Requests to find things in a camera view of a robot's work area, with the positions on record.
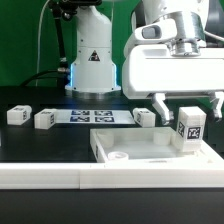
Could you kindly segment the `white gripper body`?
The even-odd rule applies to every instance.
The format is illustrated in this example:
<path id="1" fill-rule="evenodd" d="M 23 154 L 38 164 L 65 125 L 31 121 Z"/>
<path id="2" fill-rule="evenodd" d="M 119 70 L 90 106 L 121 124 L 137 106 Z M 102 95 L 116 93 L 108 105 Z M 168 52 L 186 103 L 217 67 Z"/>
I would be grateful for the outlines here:
<path id="1" fill-rule="evenodd" d="M 173 56 L 167 44 L 177 34 L 172 19 L 135 29 L 125 48 L 122 89 L 129 99 L 207 96 L 224 92 L 224 49 L 186 50 Z"/>

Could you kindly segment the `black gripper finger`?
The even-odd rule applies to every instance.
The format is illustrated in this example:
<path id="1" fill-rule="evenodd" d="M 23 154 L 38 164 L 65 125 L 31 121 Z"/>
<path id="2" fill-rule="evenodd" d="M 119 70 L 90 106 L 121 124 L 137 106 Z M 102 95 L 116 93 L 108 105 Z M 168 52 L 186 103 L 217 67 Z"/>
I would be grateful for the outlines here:
<path id="1" fill-rule="evenodd" d="M 165 104 L 166 96 L 164 93 L 155 93 L 152 96 L 152 106 L 161 116 L 163 125 L 169 125 L 174 120 L 174 114 Z"/>
<path id="2" fill-rule="evenodd" d="M 222 105 L 224 104 L 224 92 L 216 91 L 209 94 L 209 101 L 212 104 L 212 114 L 216 121 L 222 119 Z"/>

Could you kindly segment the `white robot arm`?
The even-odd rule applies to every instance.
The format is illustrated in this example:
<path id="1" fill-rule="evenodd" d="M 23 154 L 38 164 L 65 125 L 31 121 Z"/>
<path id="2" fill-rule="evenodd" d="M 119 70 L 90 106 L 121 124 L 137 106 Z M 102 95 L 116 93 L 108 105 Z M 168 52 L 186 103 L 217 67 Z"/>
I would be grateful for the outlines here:
<path id="1" fill-rule="evenodd" d="M 213 117 L 220 120 L 224 81 L 211 73 L 224 68 L 224 49 L 205 39 L 209 6 L 210 0 L 140 0 L 131 14 L 119 87 L 111 60 L 111 21 L 93 4 L 79 2 L 71 89 L 88 95 L 120 88 L 129 99 L 150 98 L 165 125 L 173 119 L 165 99 L 208 97 Z"/>

